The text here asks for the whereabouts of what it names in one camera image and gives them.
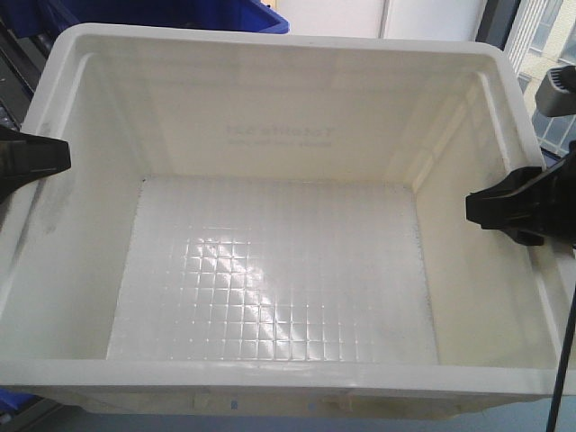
bin floor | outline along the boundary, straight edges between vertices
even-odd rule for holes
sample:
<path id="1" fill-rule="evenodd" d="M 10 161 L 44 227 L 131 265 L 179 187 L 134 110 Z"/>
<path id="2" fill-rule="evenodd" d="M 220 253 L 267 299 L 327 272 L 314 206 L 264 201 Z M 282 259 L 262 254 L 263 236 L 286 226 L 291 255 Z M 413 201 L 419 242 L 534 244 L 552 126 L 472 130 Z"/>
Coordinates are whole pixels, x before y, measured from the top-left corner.
<path id="1" fill-rule="evenodd" d="M 153 176 L 110 359 L 437 363 L 410 189 Z"/>

black cable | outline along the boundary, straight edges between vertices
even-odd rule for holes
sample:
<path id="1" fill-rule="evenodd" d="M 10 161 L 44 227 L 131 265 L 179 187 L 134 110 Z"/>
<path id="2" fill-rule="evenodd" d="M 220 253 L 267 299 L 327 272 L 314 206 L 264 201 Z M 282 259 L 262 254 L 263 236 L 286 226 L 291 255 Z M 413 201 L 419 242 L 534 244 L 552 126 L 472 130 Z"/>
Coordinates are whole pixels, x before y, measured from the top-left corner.
<path id="1" fill-rule="evenodd" d="M 566 332 L 564 333 L 562 352 L 560 353 L 560 362 L 558 362 L 558 372 L 556 373 L 554 393 L 552 395 L 552 402 L 550 403 L 550 411 L 548 412 L 546 432 L 554 432 L 556 429 L 558 410 L 560 409 L 560 404 L 562 402 L 564 381 L 566 380 L 566 371 L 568 370 L 568 361 L 570 360 L 572 341 L 574 340 L 574 327 L 576 327 L 576 286 L 574 287 L 572 304 L 570 306 L 570 312 L 568 313 L 568 321 L 566 322 Z"/>

window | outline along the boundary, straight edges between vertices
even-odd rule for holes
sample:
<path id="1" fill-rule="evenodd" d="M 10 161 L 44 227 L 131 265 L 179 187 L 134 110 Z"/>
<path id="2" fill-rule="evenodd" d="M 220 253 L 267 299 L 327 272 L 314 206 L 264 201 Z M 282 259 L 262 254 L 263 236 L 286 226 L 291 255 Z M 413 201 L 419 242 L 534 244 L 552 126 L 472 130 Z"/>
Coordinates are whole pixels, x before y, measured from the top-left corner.
<path id="1" fill-rule="evenodd" d="M 548 40 L 548 36 L 550 35 L 550 30 L 554 25 L 554 21 L 556 21 L 556 16 L 558 15 L 558 11 L 560 10 L 562 1 L 563 0 L 548 0 L 548 4 L 544 9 L 542 19 L 538 23 L 538 27 L 536 28 L 536 33 L 534 35 L 534 38 L 532 39 L 532 44 L 530 45 L 530 48 L 538 51 L 544 49 L 544 45 Z"/>
<path id="2" fill-rule="evenodd" d="M 574 25 L 570 36 L 568 36 L 568 39 L 566 40 L 566 45 L 564 45 L 561 59 L 568 63 L 576 63 L 576 25 Z"/>
<path id="3" fill-rule="evenodd" d="M 538 110 L 532 117 L 534 131 L 543 149 L 555 155 L 568 153 L 568 144 L 576 140 L 576 116 L 545 117 Z"/>
<path id="4" fill-rule="evenodd" d="M 520 90 L 522 90 L 522 94 L 526 91 L 526 87 L 532 81 L 532 77 L 530 75 L 523 74 L 520 72 L 518 75 L 518 83 L 520 84 Z"/>

gray floor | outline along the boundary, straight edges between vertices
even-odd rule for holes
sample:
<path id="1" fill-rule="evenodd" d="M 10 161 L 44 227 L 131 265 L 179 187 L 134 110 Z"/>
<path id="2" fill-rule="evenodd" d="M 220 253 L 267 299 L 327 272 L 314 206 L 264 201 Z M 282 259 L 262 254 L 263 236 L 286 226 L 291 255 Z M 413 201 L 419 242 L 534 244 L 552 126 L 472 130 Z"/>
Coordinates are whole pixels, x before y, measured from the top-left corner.
<path id="1" fill-rule="evenodd" d="M 515 403 L 464 414 L 443 421 L 371 420 L 325 418 L 226 418 L 194 416 L 135 416 L 88 414 L 79 408 L 65 407 L 31 432 L 92 431 L 170 431 L 170 432 L 421 432 L 421 431 L 544 431 L 550 400 Z M 576 397 L 562 402 L 557 431 L 576 427 Z"/>

grid pattern mat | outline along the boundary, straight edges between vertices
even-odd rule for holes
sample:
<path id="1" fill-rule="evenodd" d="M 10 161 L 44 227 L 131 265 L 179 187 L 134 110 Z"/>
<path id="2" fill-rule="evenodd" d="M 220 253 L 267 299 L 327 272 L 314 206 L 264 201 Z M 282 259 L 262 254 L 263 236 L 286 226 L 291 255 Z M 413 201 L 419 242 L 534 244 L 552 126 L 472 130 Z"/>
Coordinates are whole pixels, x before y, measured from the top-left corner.
<path id="1" fill-rule="evenodd" d="M 148 178 L 108 358 L 436 363 L 411 191 Z"/>

